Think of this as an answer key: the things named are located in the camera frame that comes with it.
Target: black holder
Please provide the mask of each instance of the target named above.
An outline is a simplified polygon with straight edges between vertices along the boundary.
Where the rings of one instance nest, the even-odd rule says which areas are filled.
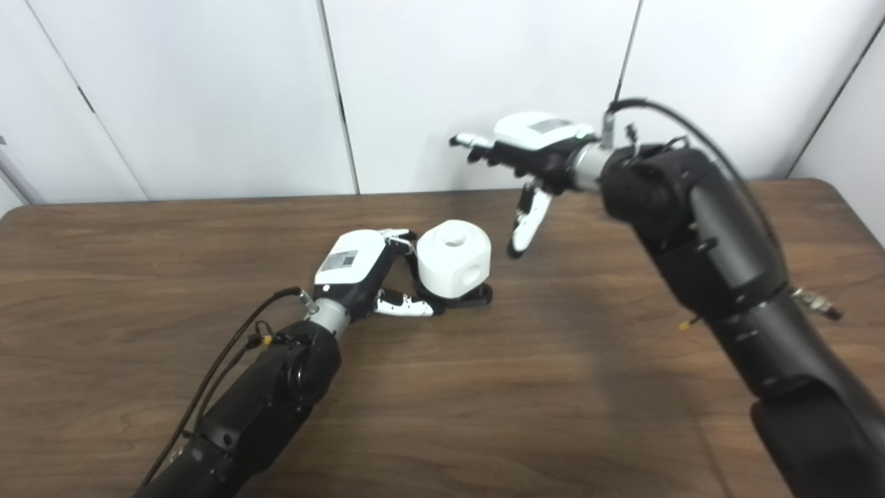
[[[479,284],[460,298],[455,299],[437,296],[429,291],[418,279],[415,279],[414,284],[415,292],[423,300],[436,301],[449,308],[483,307],[492,302],[492,286],[489,284]]]

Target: black cable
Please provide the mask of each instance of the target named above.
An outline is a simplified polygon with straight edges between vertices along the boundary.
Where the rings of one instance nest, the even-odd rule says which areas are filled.
[[[273,294],[273,296],[271,296],[270,298],[265,300],[265,302],[261,303],[261,305],[259,305],[257,308],[255,308],[255,311],[253,311],[252,314],[249,315],[249,318],[247,318],[246,321],[242,324],[242,326],[239,329],[237,329],[236,332],[234,332],[234,336],[227,342],[227,344],[224,346],[224,349],[221,350],[221,354],[219,354],[218,358],[215,359],[215,361],[212,363],[212,366],[209,367],[209,371],[206,372],[205,377],[203,377],[203,380],[200,382],[200,386],[196,389],[196,393],[194,394],[194,398],[192,400],[190,400],[190,404],[188,405],[188,409],[186,409],[184,411],[184,415],[181,416],[181,420],[179,421],[178,426],[175,427],[175,430],[173,431],[173,434],[172,434],[172,438],[170,438],[169,441],[166,442],[166,445],[163,447],[163,450],[160,452],[159,456],[157,457],[157,460],[154,462],[153,465],[151,465],[150,470],[144,476],[144,479],[142,479],[141,487],[147,486],[148,483],[150,483],[150,480],[154,478],[154,474],[157,473],[157,470],[159,470],[160,465],[163,464],[163,461],[169,455],[169,452],[172,450],[172,447],[175,445],[175,441],[177,441],[178,438],[181,436],[181,433],[184,432],[184,427],[185,427],[185,425],[188,424],[188,420],[190,419],[190,416],[193,415],[194,409],[196,408],[196,404],[200,401],[200,398],[203,396],[203,393],[206,390],[206,386],[208,386],[209,381],[212,380],[212,376],[214,376],[215,372],[218,371],[219,366],[221,365],[221,362],[224,361],[227,354],[230,353],[230,350],[234,348],[236,341],[239,340],[240,337],[242,337],[242,335],[246,331],[246,329],[249,328],[249,325],[252,322],[254,322],[256,318],[258,318],[258,315],[261,315],[261,312],[263,312],[268,306],[272,305],[277,300],[280,300],[280,299],[285,298],[287,296],[297,296],[300,293],[301,293],[300,287],[289,287],[287,289],[283,289],[281,291],[275,292]]]
[[[687,129],[692,135],[696,136],[697,139],[701,141],[701,143],[706,145],[707,148],[709,148],[713,152],[713,155],[715,155],[722,163],[722,165],[728,170],[728,173],[732,176],[734,182],[737,183],[738,189],[746,198],[746,201],[750,203],[750,207],[753,209],[753,211],[756,212],[756,216],[765,227],[766,231],[768,232],[768,236],[774,241],[775,245],[780,246],[777,237],[774,235],[774,230],[772,230],[771,224],[769,224],[768,222],[768,218],[762,211],[762,206],[759,205],[752,192],[750,192],[750,188],[747,187],[747,184],[744,182],[741,174],[738,173],[735,165],[731,162],[728,156],[725,155],[722,149],[720,149],[720,147],[716,145],[715,142],[713,142],[712,138],[708,137],[703,131],[700,130],[700,128],[689,121],[688,118],[677,113],[674,109],[659,102],[655,102],[654,100],[649,100],[647,98],[625,98],[622,100],[614,100],[609,104],[608,111],[606,112],[616,113],[620,110],[628,109],[630,107],[650,107],[664,114],[673,121],[681,124],[683,128]]]
[[[223,380],[225,375],[227,375],[227,373],[237,364],[237,362],[242,359],[242,356],[253,347],[254,346],[250,347],[250,344],[242,345],[242,347],[236,353],[234,353],[234,357],[230,359],[230,362],[227,362],[227,365],[221,371],[221,373],[219,373],[219,375],[215,377],[215,382],[212,383],[209,391],[206,391],[206,395],[203,397],[203,402],[200,403],[200,409],[196,411],[196,418],[194,418],[194,434],[196,434],[196,430],[197,428],[199,428],[200,423],[203,422],[203,415],[206,413],[206,409],[209,407],[209,400],[212,399],[212,395],[215,394],[215,391],[219,388],[221,380]]]
[[[264,325],[266,334],[261,333],[261,326]],[[244,344],[239,351],[234,354],[234,357],[230,359],[230,362],[227,363],[227,366],[219,373],[219,375],[215,378],[215,382],[212,383],[212,386],[209,387],[209,391],[206,391],[206,395],[203,397],[203,402],[200,403],[200,409],[196,411],[196,417],[194,418],[194,434],[196,434],[197,428],[200,426],[200,423],[203,422],[203,415],[205,415],[206,410],[209,408],[209,401],[212,400],[212,396],[215,394],[215,391],[218,390],[219,385],[221,385],[221,381],[224,380],[224,377],[228,372],[242,359],[242,356],[246,354],[250,349],[254,349],[261,345],[261,339],[264,336],[273,336],[273,328],[271,328],[271,324],[266,320],[256,320],[255,321],[255,333],[249,336],[249,342]]]

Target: white robotic hand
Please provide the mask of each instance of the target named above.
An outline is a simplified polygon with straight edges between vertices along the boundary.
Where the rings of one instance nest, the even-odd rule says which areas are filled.
[[[485,159],[489,166],[512,167],[517,177],[533,176],[519,197],[507,246],[514,259],[528,249],[553,196],[566,190],[593,190],[608,157],[597,153],[599,139],[592,127],[547,113],[512,114],[495,125],[494,140],[460,133],[449,145],[470,149],[468,162]]]

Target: wooden table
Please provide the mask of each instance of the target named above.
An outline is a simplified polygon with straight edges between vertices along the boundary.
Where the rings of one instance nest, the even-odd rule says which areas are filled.
[[[753,188],[795,281],[847,312],[815,323],[885,399],[885,253],[824,183]],[[310,284],[345,231],[449,218],[492,239],[492,306],[354,325],[328,397],[242,496],[787,496],[752,398],[704,326],[677,330],[689,313],[632,233],[597,198],[566,195],[510,261],[517,196],[13,211],[0,222],[0,496],[129,496],[261,300]],[[279,327],[299,306],[268,316]]]

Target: label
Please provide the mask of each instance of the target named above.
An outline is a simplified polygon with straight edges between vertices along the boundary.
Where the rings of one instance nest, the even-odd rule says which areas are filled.
[[[329,256],[326,258],[326,262],[323,263],[323,267],[320,268],[319,271],[350,268],[351,266],[353,266],[353,261],[356,258],[357,251],[342,251],[340,253],[329,254]]]

